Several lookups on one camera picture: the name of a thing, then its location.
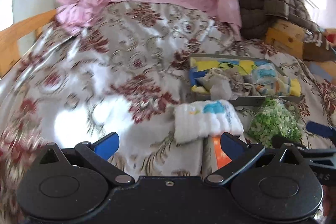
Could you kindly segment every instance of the gray tray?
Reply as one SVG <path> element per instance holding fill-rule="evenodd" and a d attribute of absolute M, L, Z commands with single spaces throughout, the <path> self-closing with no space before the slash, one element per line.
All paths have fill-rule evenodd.
<path fill-rule="evenodd" d="M 282 70 L 280 70 L 271 60 L 267 59 L 262 59 L 262 58 L 254 58 L 254 57 L 248 57 L 248 56 L 237 56 L 237 55 L 224 55 L 224 54 L 201 54 L 201 53 L 196 53 L 196 54 L 190 54 L 189 56 L 189 63 L 190 58 L 216 58 L 216 59 L 227 59 L 227 60 L 251 60 L 251 61 L 263 61 L 267 63 L 271 63 L 274 65 L 276 70 L 283 76 L 287 76 Z M 260 106 L 264 100 L 265 96 L 239 96 L 236 100 L 230 100 L 229 102 L 233 106 Z M 290 101 L 293 103 L 298 104 L 302 98 L 301 96 L 280 96 L 283 100 Z M 192 91 L 192 100 L 193 101 L 207 101 L 211 100 L 210 94 L 201 94 L 197 92 Z"/>

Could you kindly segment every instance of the wooden bed frame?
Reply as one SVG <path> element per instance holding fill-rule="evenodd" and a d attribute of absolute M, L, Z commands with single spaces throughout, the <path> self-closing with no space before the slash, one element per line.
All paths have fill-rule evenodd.
<path fill-rule="evenodd" d="M 34 32 L 35 41 L 43 32 L 43 26 L 52 22 L 56 10 L 27 18 L 0 32 L 0 77 L 2 78 L 21 58 L 17 41 Z"/>

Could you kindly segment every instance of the bed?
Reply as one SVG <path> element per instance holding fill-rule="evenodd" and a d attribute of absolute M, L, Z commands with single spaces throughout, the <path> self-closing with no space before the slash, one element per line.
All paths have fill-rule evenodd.
<path fill-rule="evenodd" d="M 334 147 L 307 132 L 305 123 L 332 123 L 335 87 L 261 40 L 238 41 L 231 25 L 216 17 L 177 4 L 123 0 L 106 5 L 93 26 L 73 34 L 53 21 L 55 14 L 0 32 L 0 211 L 8 222 L 22 217 L 15 190 L 46 142 L 69 148 L 117 132 L 120 148 L 109 162 L 135 179 L 199 175 L 203 140 L 174 139 L 174 106 L 191 100 L 191 53 L 270 59 L 300 82 L 301 142 Z M 37 41 L 20 58 L 16 41 L 32 31 Z M 247 130 L 257 108 L 236 110 Z"/>

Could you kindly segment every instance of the red floral pattern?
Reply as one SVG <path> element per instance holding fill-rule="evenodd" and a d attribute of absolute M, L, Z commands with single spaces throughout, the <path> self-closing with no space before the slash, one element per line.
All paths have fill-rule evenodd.
<path fill-rule="evenodd" d="M 327 113 L 330 116 L 336 109 L 336 86 L 326 79 L 323 80 L 324 82 L 317 82 L 316 85 L 320 91 L 320 94 L 322 95 Z"/>
<path fill-rule="evenodd" d="M 38 65 L 44 61 L 43 53 L 41 55 L 33 55 L 31 52 L 26 56 L 23 57 L 19 62 L 19 69 L 16 72 L 16 78 L 18 78 L 24 70 L 30 65 Z"/>
<path fill-rule="evenodd" d="M 142 60 L 140 58 L 137 58 L 133 61 L 133 67 L 135 68 L 142 68 L 143 67 L 143 63 Z"/>
<path fill-rule="evenodd" d="M 133 9 L 130 13 L 125 13 L 125 15 L 132 16 L 148 28 L 154 26 L 158 20 L 163 19 L 159 13 L 153 10 L 150 3 L 140 3 L 137 8 Z"/>
<path fill-rule="evenodd" d="M 153 115 L 165 113 L 168 104 L 179 104 L 169 92 L 162 94 L 161 88 L 153 78 L 143 74 L 133 77 L 119 87 L 111 85 L 111 88 L 132 102 L 129 112 L 133 113 L 135 123 L 145 119 L 149 121 Z"/>
<path fill-rule="evenodd" d="M 279 51 L 274 46 L 265 44 L 262 41 L 256 41 L 254 46 L 260 50 L 260 53 L 267 54 L 268 56 L 273 56 L 279 53 Z"/>
<path fill-rule="evenodd" d="M 212 20 L 215 21 L 214 27 L 221 33 L 227 33 L 229 30 L 229 26 L 227 25 L 226 22 L 221 22 L 219 21 L 216 17 L 212 17 Z"/>
<path fill-rule="evenodd" d="M 99 30 L 90 31 L 86 39 L 81 40 L 79 47 L 80 52 L 95 50 L 99 53 L 107 53 L 109 51 L 109 40 L 104 39 Z"/>
<path fill-rule="evenodd" d="M 40 120 L 33 118 L 37 101 L 22 101 L 14 119 L 0 133 L 0 219 L 8 223 L 22 221 L 22 212 L 16 201 L 16 190 L 25 171 L 46 144 L 40 138 Z"/>
<path fill-rule="evenodd" d="M 44 80 L 44 84 L 49 87 L 57 85 L 60 81 L 60 78 L 61 76 L 57 72 L 52 72 L 48 75 L 46 80 Z"/>
<path fill-rule="evenodd" d="M 36 102 L 32 101 L 32 99 L 24 99 L 20 106 L 20 111 L 23 113 L 35 113 L 36 112 Z"/>
<path fill-rule="evenodd" d="M 175 69 L 181 70 L 189 70 L 189 55 L 191 53 L 199 52 L 201 47 L 201 42 L 196 38 L 191 38 L 187 44 L 185 45 L 186 50 L 182 50 L 182 52 L 174 53 L 174 61 L 170 63 L 170 65 Z"/>
<path fill-rule="evenodd" d="M 186 33 L 193 33 L 195 31 L 195 24 L 192 21 L 183 21 L 181 27 Z"/>
<path fill-rule="evenodd" d="M 310 116 L 310 112 L 308 110 L 308 106 L 306 104 L 306 98 L 305 95 L 302 96 L 302 99 L 300 100 L 299 104 L 299 111 L 302 116 L 308 117 Z"/>

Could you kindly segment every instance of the blue fabric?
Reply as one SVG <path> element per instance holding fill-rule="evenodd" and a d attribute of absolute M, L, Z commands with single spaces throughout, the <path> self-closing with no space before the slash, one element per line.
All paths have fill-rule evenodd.
<path fill-rule="evenodd" d="M 213 114 L 218 114 L 218 113 L 224 113 L 225 109 L 221 102 L 217 101 L 216 103 L 212 104 L 207 104 L 203 108 L 203 113 L 213 113 Z"/>
<path fill-rule="evenodd" d="M 256 66 L 262 66 L 262 65 L 267 65 L 269 64 L 268 62 L 265 62 L 265 61 L 254 61 L 255 65 Z"/>
<path fill-rule="evenodd" d="M 219 63 L 230 63 L 230 64 L 235 64 L 235 65 L 239 65 L 239 60 L 223 60 L 223 59 L 219 59 L 218 60 Z"/>
<path fill-rule="evenodd" d="M 195 80 L 195 78 L 204 77 L 208 72 L 209 70 L 195 71 L 194 68 L 189 70 L 190 86 L 195 85 L 200 86 L 200 84 L 198 83 L 198 81 Z"/>
<path fill-rule="evenodd" d="M 328 80 L 329 82 L 331 82 L 333 79 L 329 73 L 327 73 L 324 69 L 315 63 L 310 63 L 308 69 L 312 74 L 318 75 L 321 78 Z"/>

